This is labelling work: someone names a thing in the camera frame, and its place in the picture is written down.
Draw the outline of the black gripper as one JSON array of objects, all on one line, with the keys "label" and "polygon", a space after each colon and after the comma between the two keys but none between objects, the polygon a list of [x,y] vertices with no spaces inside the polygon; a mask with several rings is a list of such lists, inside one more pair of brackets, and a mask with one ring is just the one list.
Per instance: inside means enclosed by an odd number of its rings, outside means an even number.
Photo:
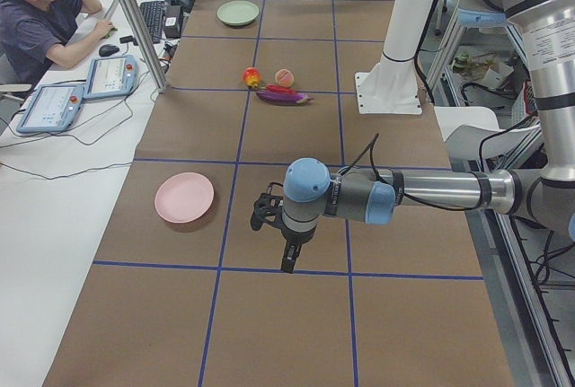
[{"label": "black gripper", "polygon": [[299,257],[300,251],[305,243],[309,242],[314,237],[314,228],[304,232],[294,231],[283,226],[282,235],[286,239],[286,245],[283,252],[280,269],[284,273],[293,273],[296,261]]}]

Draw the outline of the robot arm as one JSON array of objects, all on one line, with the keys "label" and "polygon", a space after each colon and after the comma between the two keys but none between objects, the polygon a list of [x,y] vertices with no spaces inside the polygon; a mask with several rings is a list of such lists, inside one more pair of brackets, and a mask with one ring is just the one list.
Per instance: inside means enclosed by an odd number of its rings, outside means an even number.
[{"label": "robot arm", "polygon": [[574,232],[574,0],[459,0],[469,27],[515,25],[547,163],[540,170],[417,172],[346,168],[331,173],[313,158],[289,165],[283,183],[281,267],[292,272],[320,215],[386,224],[405,203],[445,209],[490,208],[529,218],[558,233]]}]

